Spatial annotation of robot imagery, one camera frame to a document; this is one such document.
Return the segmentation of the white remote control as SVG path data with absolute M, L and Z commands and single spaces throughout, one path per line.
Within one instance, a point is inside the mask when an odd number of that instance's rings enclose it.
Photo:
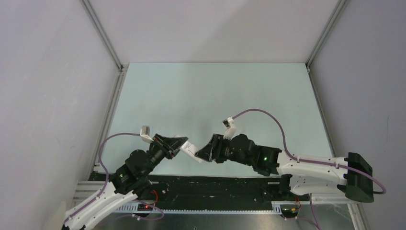
M 191 157 L 193 160 L 195 160 L 198 163 L 202 163 L 203 160 L 201 158 L 198 158 L 196 156 L 196 153 L 199 149 L 193 145 L 192 143 L 190 143 L 188 140 L 185 141 L 181 147 L 180 147 L 180 151 L 184 152 L 185 154 L 187 154 L 189 157 Z

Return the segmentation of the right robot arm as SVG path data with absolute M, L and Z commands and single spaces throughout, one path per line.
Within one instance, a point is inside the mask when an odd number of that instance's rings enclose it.
M 278 194 L 284 200 L 296 195 L 343 194 L 355 202 L 374 201 L 372 166 L 358 153 L 337 158 L 290 158 L 286 151 L 257 145 L 244 134 L 232 139 L 214 134 L 194 156 L 207 162 L 238 162 L 263 176 L 278 175 Z

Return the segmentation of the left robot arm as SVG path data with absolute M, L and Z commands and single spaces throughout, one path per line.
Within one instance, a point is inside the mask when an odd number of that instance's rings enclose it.
M 148 150 L 134 150 L 115 173 L 107 174 L 104 185 L 65 213 L 64 230 L 91 230 L 122 205 L 150 196 L 148 175 L 164 158 L 173 159 L 187 137 L 152 137 Z

